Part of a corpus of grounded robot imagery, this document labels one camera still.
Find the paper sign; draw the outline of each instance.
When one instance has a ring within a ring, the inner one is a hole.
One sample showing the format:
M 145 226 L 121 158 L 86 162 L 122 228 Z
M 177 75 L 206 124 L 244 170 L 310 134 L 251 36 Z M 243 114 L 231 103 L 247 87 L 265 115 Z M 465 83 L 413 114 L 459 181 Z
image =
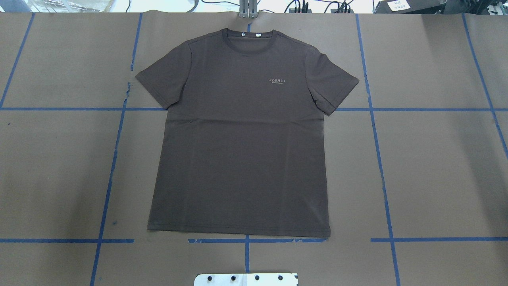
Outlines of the paper sign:
M 392 9 L 392 11 L 411 9 L 406 0 L 391 1 L 388 2 L 387 4 L 388 6 L 390 6 L 390 9 Z

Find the blue tape line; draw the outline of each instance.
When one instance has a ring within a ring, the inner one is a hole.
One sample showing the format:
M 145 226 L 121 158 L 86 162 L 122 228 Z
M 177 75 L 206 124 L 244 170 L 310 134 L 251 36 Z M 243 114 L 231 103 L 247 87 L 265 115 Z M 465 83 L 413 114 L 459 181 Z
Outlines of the blue tape line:
M 90 279 L 90 286 L 95 284 L 95 276 L 97 274 L 97 265 L 99 264 L 99 255 L 101 254 L 101 245 L 102 243 L 98 243 L 96 247 L 96 255 L 93 259 L 93 268 L 92 268 L 92 277 Z
M 138 48 L 138 40 L 139 40 L 139 31 L 141 29 L 141 20 L 143 18 L 143 13 L 139 13 L 139 20 L 138 20 L 138 28 L 136 30 L 136 38 L 134 40 L 134 48 L 132 52 L 132 62 L 131 62 L 131 71 L 134 69 L 134 60 L 136 59 L 136 50 Z M 99 230 L 99 241 L 97 243 L 96 248 L 96 256 L 93 260 L 93 268 L 92 268 L 92 275 L 90 278 L 90 286 L 93 286 L 95 284 L 95 277 L 97 274 L 97 265 L 99 264 L 99 256 L 101 254 L 101 244 L 102 244 L 102 237 L 104 235 L 104 226 L 106 224 L 106 217 L 108 214 L 108 205 L 109 205 L 109 197 L 111 195 L 111 187 L 113 185 L 113 174 L 115 172 L 115 166 L 116 166 L 116 158 L 118 156 L 118 145 L 120 143 L 120 136 L 122 133 L 123 128 L 123 120 L 125 118 L 125 111 L 127 109 L 127 100 L 129 99 L 129 92 L 131 91 L 131 83 L 127 83 L 127 91 L 125 93 L 126 97 L 123 101 L 122 106 L 122 114 L 120 116 L 120 124 L 118 125 L 118 133 L 116 135 L 116 142 L 115 142 L 115 151 L 113 153 L 113 162 L 111 163 L 111 171 L 109 173 L 109 181 L 108 181 L 108 189 L 106 191 L 106 199 L 104 201 L 104 209 L 102 212 L 102 220 L 101 220 L 101 229 Z
M 250 235 L 245 235 L 245 273 L 250 273 L 250 266 L 249 266 L 249 237 Z
M 97 243 L 96 257 L 93 260 L 93 268 L 92 268 L 92 276 L 90 279 L 90 286 L 93 286 L 95 283 L 95 276 L 97 273 L 97 265 L 99 264 L 99 255 L 101 253 L 101 242 L 102 242 L 102 237 L 104 234 L 104 226 L 106 224 L 106 216 L 108 214 L 109 197 L 111 194 L 111 187 L 113 185 L 113 174 L 115 172 L 115 167 L 116 167 L 116 158 L 118 156 L 118 144 L 120 143 L 120 135 L 122 133 L 123 119 L 125 118 L 126 106 L 127 106 L 127 98 L 125 98 L 125 100 L 123 101 L 122 114 L 120 116 L 120 124 L 118 125 L 118 133 L 116 135 L 115 151 L 113 153 L 113 162 L 111 163 L 111 170 L 109 172 L 108 189 L 106 191 L 106 199 L 104 201 L 104 209 L 102 211 L 101 229 L 99 230 L 99 242 Z
M 320 243 L 328 240 L 327 238 L 249 238 L 249 243 Z M 203 238 L 189 239 L 189 243 L 245 243 L 243 238 Z
M 13 111 L 122 111 L 122 107 L 0 107 Z M 126 111 L 168 111 L 162 107 L 126 107 Z
M 488 108 L 373 108 L 374 111 L 490 111 Z
M 0 243 L 97 243 L 98 239 L 1 238 Z
M 139 40 L 139 31 L 141 29 L 141 19 L 143 19 L 143 13 L 139 13 L 138 29 L 136 31 L 136 39 L 134 40 L 134 49 L 132 50 L 131 71 L 134 70 L 134 60 L 136 59 L 136 51 L 138 50 L 138 40 Z
M 497 133 L 499 134 L 499 138 L 501 139 L 501 143 L 504 149 L 504 155 L 508 159 L 508 148 L 506 147 L 506 141 L 504 140 L 503 132 L 501 131 L 501 127 L 499 126 L 499 122 L 497 120 L 496 112 L 494 111 L 494 105 L 492 104 L 492 100 L 489 95 L 489 91 L 487 89 L 487 85 L 485 84 L 485 79 L 483 78 L 482 69 L 478 63 L 478 59 L 476 53 L 474 52 L 473 43 L 471 42 L 471 36 L 469 35 L 469 29 L 467 27 L 466 15 L 462 13 L 462 22 L 464 23 L 464 29 L 466 31 L 467 42 L 469 43 L 469 48 L 471 49 L 471 54 L 473 56 L 474 64 L 478 70 L 478 75 L 480 75 L 480 80 L 482 81 L 483 91 L 485 92 L 485 96 L 487 97 L 487 101 L 489 102 L 489 107 L 492 112 L 492 117 L 494 118 L 494 123 L 496 124 Z
M 371 238 L 370 242 L 446 242 L 446 241 L 508 241 L 508 237 L 400 237 Z
M 0 238 L 0 243 L 98 243 L 99 239 L 76 238 Z M 103 239 L 102 243 L 134 243 L 134 239 Z
M 134 239 L 103 239 L 102 243 L 134 243 Z
M 381 182 L 383 184 L 383 196 L 385 197 L 385 213 L 386 213 L 386 221 L 388 225 L 388 234 L 391 239 L 393 239 L 393 230 L 392 230 L 392 219 L 390 217 L 390 207 L 388 204 L 388 195 L 386 192 L 386 184 L 385 184 L 385 173 L 383 172 L 383 163 L 381 162 L 381 153 L 379 151 L 379 141 L 377 139 L 377 129 L 375 124 L 375 118 L 374 118 L 374 108 L 372 105 L 372 98 L 370 94 L 370 86 L 369 81 L 367 79 L 367 66 L 365 65 L 365 53 L 363 49 L 363 42 L 362 42 L 362 33 L 360 29 L 360 19 L 358 18 L 358 14 L 355 14 L 356 17 L 356 28 L 358 31 L 358 41 L 360 42 L 360 53 L 362 56 L 362 65 L 363 65 L 363 75 L 365 78 L 365 87 L 367 89 L 367 95 L 368 95 L 368 101 L 369 101 L 369 109 L 370 109 L 370 119 L 372 122 L 372 131 L 374 133 L 374 143 L 376 146 L 376 154 L 377 154 L 377 164 L 379 166 L 379 172 L 381 174 Z M 400 286 L 400 276 L 399 276 L 399 266 L 397 262 L 397 253 L 395 251 L 395 243 L 393 241 L 390 242 L 390 246 L 392 249 L 392 260 L 393 260 L 393 268 L 395 272 L 395 282 L 397 286 Z
M 21 46 L 18 50 L 18 55 L 14 60 L 14 64 L 12 65 L 11 74 L 9 75 L 9 79 L 7 79 L 7 84 L 5 85 L 4 93 L 2 94 L 2 99 L 0 99 L 0 107 L 4 104 L 5 97 L 7 96 L 7 91 L 9 90 L 9 86 L 11 85 L 12 77 L 14 76 L 14 71 L 16 71 L 16 66 L 18 65 L 19 57 L 21 56 L 21 52 L 23 51 L 23 47 L 25 46 L 26 39 L 28 38 L 28 33 L 30 32 L 30 28 L 32 23 L 34 22 L 35 13 L 32 13 L 30 17 L 30 22 L 28 22 L 28 27 L 26 27 L 25 36 L 23 37 L 23 41 L 21 41 Z

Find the metal bracket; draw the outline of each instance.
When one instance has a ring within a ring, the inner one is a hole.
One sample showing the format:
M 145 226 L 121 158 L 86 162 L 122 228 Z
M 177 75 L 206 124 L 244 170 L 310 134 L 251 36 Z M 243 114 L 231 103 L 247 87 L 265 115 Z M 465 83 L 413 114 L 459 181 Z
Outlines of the metal bracket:
M 258 17 L 258 1 L 257 0 L 240 0 L 240 18 L 257 18 Z

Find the printed logo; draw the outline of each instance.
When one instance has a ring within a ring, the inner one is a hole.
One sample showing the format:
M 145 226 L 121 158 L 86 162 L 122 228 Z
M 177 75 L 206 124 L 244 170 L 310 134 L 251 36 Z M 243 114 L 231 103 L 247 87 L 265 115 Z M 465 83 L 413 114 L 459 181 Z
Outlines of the printed logo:
M 271 78 L 268 81 L 271 81 L 272 83 L 275 83 L 275 84 L 283 84 L 283 83 L 285 83 L 285 79 L 278 79 L 278 78 Z

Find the grid line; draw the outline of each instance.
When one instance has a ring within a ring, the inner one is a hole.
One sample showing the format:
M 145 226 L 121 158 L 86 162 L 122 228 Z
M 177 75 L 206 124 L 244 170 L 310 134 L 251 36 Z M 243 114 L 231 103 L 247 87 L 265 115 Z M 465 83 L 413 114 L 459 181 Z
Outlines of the grid line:
M 480 64 L 478 63 L 478 59 L 476 53 L 474 52 L 473 43 L 471 42 L 471 36 L 469 35 L 469 29 L 467 27 L 466 14 L 462 13 L 462 22 L 464 23 L 464 30 L 466 32 L 467 43 L 469 44 L 469 48 L 471 49 L 471 55 L 474 60 L 474 65 L 477 68 L 478 76 L 480 76 L 480 80 L 482 81 L 483 91 L 485 92 L 485 97 L 487 97 L 487 101 L 489 102 L 490 111 L 492 112 L 492 118 L 494 119 L 494 123 L 496 125 L 497 133 L 501 139 L 501 143 L 504 149 L 504 155 L 508 159 L 508 149 L 506 147 L 506 141 L 504 140 L 503 132 L 501 131 L 501 127 L 499 126 L 499 122 L 497 120 L 496 112 L 494 110 L 494 105 L 492 104 L 492 99 L 490 98 L 489 90 L 487 89 L 487 85 L 485 84 L 485 79 L 483 78 L 482 69 L 480 68 Z
M 0 243 L 98 243 L 99 239 L 81 238 L 0 238 Z M 102 239 L 101 243 L 134 243 L 134 239 Z
M 374 135 L 374 144 L 376 147 L 377 164 L 379 167 L 379 173 L 381 175 L 383 196 L 385 197 L 385 214 L 386 214 L 386 222 L 388 225 L 388 234 L 391 239 L 390 248 L 392 251 L 392 261 L 393 261 L 393 268 L 394 268 L 394 272 L 395 272 L 395 282 L 396 282 L 397 286 L 400 286 L 399 266 L 398 266 L 398 262 L 397 262 L 397 252 L 395 250 L 395 242 L 393 242 L 393 230 L 392 230 L 392 219 L 390 217 L 390 206 L 388 204 L 388 195 L 386 192 L 386 184 L 385 184 L 385 174 L 383 171 L 383 163 L 381 161 L 381 152 L 379 150 L 379 141 L 377 139 L 377 129 L 376 129 L 376 123 L 375 123 L 375 118 L 374 118 L 374 107 L 372 105 L 372 97 L 371 97 L 371 93 L 370 93 L 369 80 L 367 77 L 367 66 L 365 64 L 365 52 L 363 50 L 362 32 L 360 29 L 360 18 L 358 17 L 358 14 L 355 14 L 355 18 L 356 18 L 356 28 L 357 28 L 357 32 L 358 32 L 358 41 L 360 43 L 360 54 L 362 56 L 363 76 L 365 78 L 365 88 L 367 90 L 367 99 L 369 101 L 370 120 L 372 123 L 372 132 Z
M 250 272 L 250 235 L 245 235 L 245 273 Z
M 5 97 L 7 96 L 7 91 L 9 91 L 9 86 L 11 85 L 12 77 L 14 76 L 14 72 L 16 71 L 19 58 L 21 57 L 21 53 L 23 52 L 23 48 L 25 47 L 26 39 L 28 38 L 28 33 L 30 33 L 30 28 L 32 23 L 34 22 L 34 18 L 35 13 L 32 13 L 30 17 L 30 22 L 28 22 L 28 26 L 26 27 L 25 36 L 23 37 L 23 41 L 21 41 L 18 54 L 16 55 L 16 59 L 14 60 L 14 64 L 12 65 L 11 73 L 9 74 L 9 78 L 7 79 L 7 84 L 5 85 L 4 93 L 2 94 L 2 99 L 0 99 L 0 107 L 2 107 L 2 105 L 4 104 Z
M 131 71 L 134 68 L 134 60 L 136 58 L 136 49 L 138 46 L 142 18 L 143 18 L 143 13 L 139 13 L 138 28 L 136 30 L 136 38 L 134 40 L 134 48 L 133 48 L 133 54 L 132 54 Z M 127 108 L 127 100 L 129 99 L 130 91 L 131 91 L 131 83 L 128 82 L 127 83 L 127 91 L 125 92 L 125 99 L 123 101 L 123 106 L 122 106 L 122 114 L 120 116 L 120 123 L 118 124 L 118 133 L 116 135 L 115 150 L 113 152 L 113 161 L 111 163 L 111 171 L 109 173 L 108 189 L 106 191 L 106 198 L 104 201 L 104 209 L 103 209 L 103 213 L 102 213 L 101 228 L 99 231 L 99 239 L 97 241 L 96 255 L 93 260 L 93 268 L 92 268 L 92 274 L 91 274 L 91 278 L 90 278 L 90 286 L 93 286 L 95 284 L 95 277 L 97 274 L 97 266 L 99 264 L 99 256 L 101 254 L 101 245 L 102 245 L 102 240 L 103 240 L 104 227 L 106 224 L 106 216 L 108 214 L 109 197 L 111 194 L 111 187 L 113 186 L 113 175 L 114 175 L 115 167 L 116 167 L 116 158 L 118 156 L 118 145 L 120 143 L 120 136 L 121 136 L 122 128 L 123 128 L 123 120 L 125 118 L 125 110 Z
M 508 241 L 508 237 L 397 237 L 371 238 L 370 242 Z

